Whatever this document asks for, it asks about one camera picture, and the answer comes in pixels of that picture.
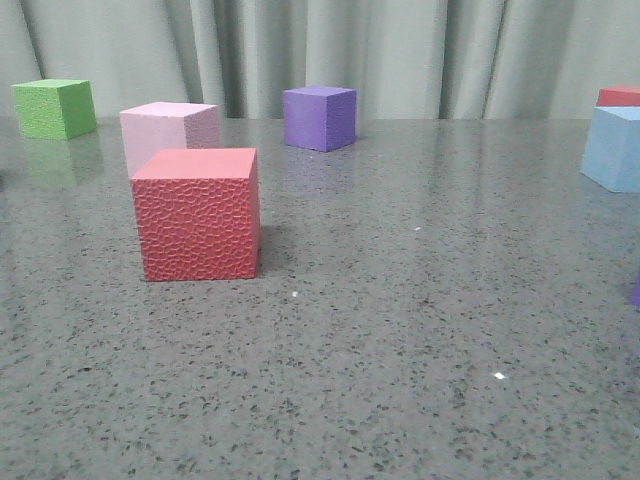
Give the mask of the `purple cube at right edge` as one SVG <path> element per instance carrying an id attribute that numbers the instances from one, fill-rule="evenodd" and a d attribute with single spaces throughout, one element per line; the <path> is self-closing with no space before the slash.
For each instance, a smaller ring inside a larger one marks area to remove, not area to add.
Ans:
<path id="1" fill-rule="evenodd" d="M 631 303 L 637 307 L 640 306 L 640 273 L 636 276 L 636 281 L 631 296 Z"/>

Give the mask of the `pink foam cube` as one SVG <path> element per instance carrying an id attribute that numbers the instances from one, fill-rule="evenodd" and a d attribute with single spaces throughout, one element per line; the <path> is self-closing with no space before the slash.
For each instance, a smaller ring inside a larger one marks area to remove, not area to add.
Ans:
<path id="1" fill-rule="evenodd" d="M 159 101 L 122 110 L 119 120 L 129 177 L 158 150 L 221 146 L 217 105 Z"/>

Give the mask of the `grey-green curtain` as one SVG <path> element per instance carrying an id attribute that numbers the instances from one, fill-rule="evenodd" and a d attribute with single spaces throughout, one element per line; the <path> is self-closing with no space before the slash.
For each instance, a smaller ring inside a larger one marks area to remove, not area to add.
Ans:
<path id="1" fill-rule="evenodd" d="M 277 118 L 289 88 L 354 88 L 366 119 L 586 118 L 639 81 L 635 1 L 5 1 L 11 87 L 87 79 L 96 111 L 156 100 Z"/>

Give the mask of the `red foam cube far right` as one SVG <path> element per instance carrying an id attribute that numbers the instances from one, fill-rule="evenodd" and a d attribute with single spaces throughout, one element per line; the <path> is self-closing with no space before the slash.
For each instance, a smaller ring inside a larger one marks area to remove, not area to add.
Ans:
<path id="1" fill-rule="evenodd" d="M 612 85 L 599 90 L 597 106 L 639 106 L 639 85 Z"/>

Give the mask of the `purple foam cube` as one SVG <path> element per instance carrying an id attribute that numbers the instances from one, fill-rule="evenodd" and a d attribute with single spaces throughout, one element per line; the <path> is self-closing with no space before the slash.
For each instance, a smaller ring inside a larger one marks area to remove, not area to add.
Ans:
<path id="1" fill-rule="evenodd" d="M 284 90 L 284 143 L 329 152 L 356 140 L 357 91 L 307 86 Z"/>

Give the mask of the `large red foam cube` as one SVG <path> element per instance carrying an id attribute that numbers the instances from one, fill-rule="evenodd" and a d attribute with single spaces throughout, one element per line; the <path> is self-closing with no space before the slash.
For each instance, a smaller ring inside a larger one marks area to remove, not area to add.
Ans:
<path id="1" fill-rule="evenodd" d="M 256 276 L 255 148 L 163 149 L 130 184 L 146 280 Z"/>

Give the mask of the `green foam cube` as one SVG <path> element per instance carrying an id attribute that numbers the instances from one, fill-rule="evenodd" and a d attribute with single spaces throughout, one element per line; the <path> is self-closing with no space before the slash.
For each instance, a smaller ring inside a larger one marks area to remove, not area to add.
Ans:
<path id="1" fill-rule="evenodd" d="M 43 79 L 11 86 L 21 133 L 68 140 L 97 129 L 88 80 Z"/>

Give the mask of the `light blue foam cube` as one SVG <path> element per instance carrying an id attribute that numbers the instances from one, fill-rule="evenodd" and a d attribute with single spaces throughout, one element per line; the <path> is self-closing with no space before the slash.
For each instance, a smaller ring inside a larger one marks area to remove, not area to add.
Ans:
<path id="1" fill-rule="evenodd" d="M 580 172 L 611 192 L 639 192 L 639 107 L 594 108 Z"/>

